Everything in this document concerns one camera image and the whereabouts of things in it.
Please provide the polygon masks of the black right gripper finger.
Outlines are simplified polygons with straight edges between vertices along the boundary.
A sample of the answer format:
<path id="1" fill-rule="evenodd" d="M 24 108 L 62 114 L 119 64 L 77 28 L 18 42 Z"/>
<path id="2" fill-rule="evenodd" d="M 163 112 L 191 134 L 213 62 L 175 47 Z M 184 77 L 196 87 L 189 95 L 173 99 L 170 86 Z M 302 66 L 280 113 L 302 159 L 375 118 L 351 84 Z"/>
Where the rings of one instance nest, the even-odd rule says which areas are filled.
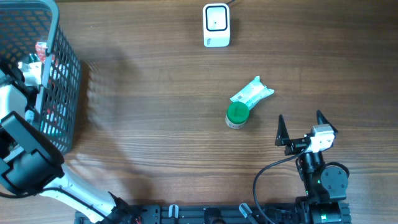
<path id="1" fill-rule="evenodd" d="M 280 114 L 278 117 L 278 128 L 275 137 L 275 145 L 286 146 L 288 144 L 290 144 L 290 137 L 285 125 L 284 117 L 282 114 Z"/>
<path id="2" fill-rule="evenodd" d="M 338 134 L 338 130 L 325 118 L 325 116 L 320 110 L 317 110 L 317 123 L 328 124 L 332 128 L 334 134 Z"/>

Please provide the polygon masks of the green lid white jar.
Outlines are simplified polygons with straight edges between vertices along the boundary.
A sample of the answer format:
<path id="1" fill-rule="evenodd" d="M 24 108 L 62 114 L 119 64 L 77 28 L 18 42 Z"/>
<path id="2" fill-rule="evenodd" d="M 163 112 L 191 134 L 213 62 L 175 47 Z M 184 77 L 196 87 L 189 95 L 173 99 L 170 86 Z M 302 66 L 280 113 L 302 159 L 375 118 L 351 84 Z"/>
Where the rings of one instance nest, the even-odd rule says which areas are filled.
<path id="1" fill-rule="evenodd" d="M 240 129 L 249 118 L 249 108 L 242 102 L 232 102 L 227 111 L 226 124 L 233 129 Z"/>

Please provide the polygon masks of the mint green wipes pack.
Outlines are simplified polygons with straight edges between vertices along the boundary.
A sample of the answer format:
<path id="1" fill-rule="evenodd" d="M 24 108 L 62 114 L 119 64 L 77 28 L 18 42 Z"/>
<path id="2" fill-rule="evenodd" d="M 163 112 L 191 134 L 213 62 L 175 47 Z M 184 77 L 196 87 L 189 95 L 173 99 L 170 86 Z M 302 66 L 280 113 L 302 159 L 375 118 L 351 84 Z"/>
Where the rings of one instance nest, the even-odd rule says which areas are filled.
<path id="1" fill-rule="evenodd" d="M 268 88 L 261 82 L 260 76 L 256 76 L 242 90 L 232 96 L 230 100 L 244 103 L 249 110 L 252 110 L 259 101 L 274 94 L 274 90 Z"/>

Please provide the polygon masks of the orange Kleenex tissue pack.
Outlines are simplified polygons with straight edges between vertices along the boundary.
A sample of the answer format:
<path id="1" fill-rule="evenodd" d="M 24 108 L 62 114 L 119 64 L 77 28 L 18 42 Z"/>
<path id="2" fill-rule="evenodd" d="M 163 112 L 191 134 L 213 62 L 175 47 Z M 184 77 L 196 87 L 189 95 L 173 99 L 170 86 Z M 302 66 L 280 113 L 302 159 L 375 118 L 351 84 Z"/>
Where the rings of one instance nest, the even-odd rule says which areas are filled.
<path id="1" fill-rule="evenodd" d="M 46 42 L 36 42 L 35 49 L 36 49 L 37 56 L 38 56 L 39 60 L 42 62 L 42 64 L 44 64 L 45 60 L 47 58 L 47 56 L 46 56 L 47 43 Z"/>

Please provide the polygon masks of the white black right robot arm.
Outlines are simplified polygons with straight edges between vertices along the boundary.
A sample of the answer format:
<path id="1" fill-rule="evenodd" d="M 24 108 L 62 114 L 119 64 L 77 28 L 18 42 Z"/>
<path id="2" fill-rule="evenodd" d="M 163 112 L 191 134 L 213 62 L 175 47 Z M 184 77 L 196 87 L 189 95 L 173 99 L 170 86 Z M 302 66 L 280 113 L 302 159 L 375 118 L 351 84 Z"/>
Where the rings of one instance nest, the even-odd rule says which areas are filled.
<path id="1" fill-rule="evenodd" d="M 333 147 L 338 130 L 317 111 L 317 124 L 302 138 L 289 137 L 279 116 L 276 146 L 285 147 L 286 156 L 296 156 L 295 165 L 306 195 L 295 199 L 294 223 L 351 223 L 346 199 L 349 170 L 339 162 L 325 162 L 322 152 Z"/>

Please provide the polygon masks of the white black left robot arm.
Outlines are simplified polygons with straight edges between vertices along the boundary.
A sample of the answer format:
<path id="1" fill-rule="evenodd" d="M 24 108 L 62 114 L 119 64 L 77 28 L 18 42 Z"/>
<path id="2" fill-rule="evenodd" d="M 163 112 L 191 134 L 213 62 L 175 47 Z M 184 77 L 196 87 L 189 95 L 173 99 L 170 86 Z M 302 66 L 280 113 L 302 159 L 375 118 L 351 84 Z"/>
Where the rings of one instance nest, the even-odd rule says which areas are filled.
<path id="1" fill-rule="evenodd" d="M 73 173 L 58 149 L 17 112 L 1 120 L 1 185 L 4 198 L 51 197 L 91 223 L 134 223 L 139 217 L 123 199 Z"/>

